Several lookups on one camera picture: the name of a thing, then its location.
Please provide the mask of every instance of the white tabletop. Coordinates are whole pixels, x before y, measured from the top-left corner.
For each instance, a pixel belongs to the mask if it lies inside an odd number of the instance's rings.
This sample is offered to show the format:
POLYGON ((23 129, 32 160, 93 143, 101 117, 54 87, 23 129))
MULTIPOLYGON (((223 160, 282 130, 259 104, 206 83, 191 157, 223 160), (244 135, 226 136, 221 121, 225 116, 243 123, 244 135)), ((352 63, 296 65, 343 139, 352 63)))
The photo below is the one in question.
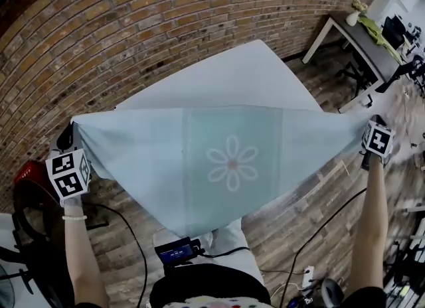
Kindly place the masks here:
POLYGON ((261 40, 174 73, 118 104, 116 109, 231 105, 321 111, 295 74, 261 40))

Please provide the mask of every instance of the power strip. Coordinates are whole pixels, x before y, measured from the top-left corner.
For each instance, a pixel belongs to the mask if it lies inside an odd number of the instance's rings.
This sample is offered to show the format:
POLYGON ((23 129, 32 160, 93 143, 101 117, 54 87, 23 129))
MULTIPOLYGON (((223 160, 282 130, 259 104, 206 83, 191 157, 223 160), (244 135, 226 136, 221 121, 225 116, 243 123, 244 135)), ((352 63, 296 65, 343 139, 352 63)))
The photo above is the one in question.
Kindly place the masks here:
POLYGON ((301 284, 301 288, 307 288, 311 285, 313 281, 314 267, 308 266, 304 269, 303 281, 301 284))

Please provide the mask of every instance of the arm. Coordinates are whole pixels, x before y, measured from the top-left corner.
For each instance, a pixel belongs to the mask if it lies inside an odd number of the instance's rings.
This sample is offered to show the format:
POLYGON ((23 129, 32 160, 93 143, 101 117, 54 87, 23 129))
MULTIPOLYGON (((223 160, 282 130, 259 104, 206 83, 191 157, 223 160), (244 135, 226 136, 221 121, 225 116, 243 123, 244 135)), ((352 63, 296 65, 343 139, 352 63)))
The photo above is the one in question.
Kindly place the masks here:
POLYGON ((353 246, 346 297, 364 287, 383 287, 383 258, 388 230, 384 169, 371 155, 367 191, 353 246))
MULTIPOLYGON (((81 203, 79 199, 74 198, 65 202, 66 216, 84 215, 78 202, 81 203)), ((66 263, 74 288, 75 304, 93 303, 101 308, 107 308, 109 298, 88 239, 85 221, 65 221, 65 246, 66 263)))

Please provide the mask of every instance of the brick wall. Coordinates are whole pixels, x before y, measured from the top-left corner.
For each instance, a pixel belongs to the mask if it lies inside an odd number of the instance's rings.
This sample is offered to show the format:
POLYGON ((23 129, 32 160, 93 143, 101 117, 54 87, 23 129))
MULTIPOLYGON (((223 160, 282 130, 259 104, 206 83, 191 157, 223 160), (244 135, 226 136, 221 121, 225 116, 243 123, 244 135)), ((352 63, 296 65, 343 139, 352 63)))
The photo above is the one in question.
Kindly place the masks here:
POLYGON ((36 0, 0 38, 0 210, 28 159, 70 117, 111 110, 202 59, 254 39, 305 50, 352 0, 36 0))

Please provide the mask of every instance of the yellow-green cloth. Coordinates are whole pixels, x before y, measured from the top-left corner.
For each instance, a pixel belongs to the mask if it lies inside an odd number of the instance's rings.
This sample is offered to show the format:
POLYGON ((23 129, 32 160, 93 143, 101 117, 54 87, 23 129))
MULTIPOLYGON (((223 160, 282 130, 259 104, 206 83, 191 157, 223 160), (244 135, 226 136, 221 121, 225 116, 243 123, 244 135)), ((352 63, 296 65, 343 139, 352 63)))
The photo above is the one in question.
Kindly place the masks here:
POLYGON ((366 27, 369 35, 376 40, 377 45, 384 46, 400 65, 403 64, 400 54, 383 37, 383 32, 381 31, 381 29, 378 27, 377 23, 374 20, 368 17, 359 17, 359 22, 366 27))

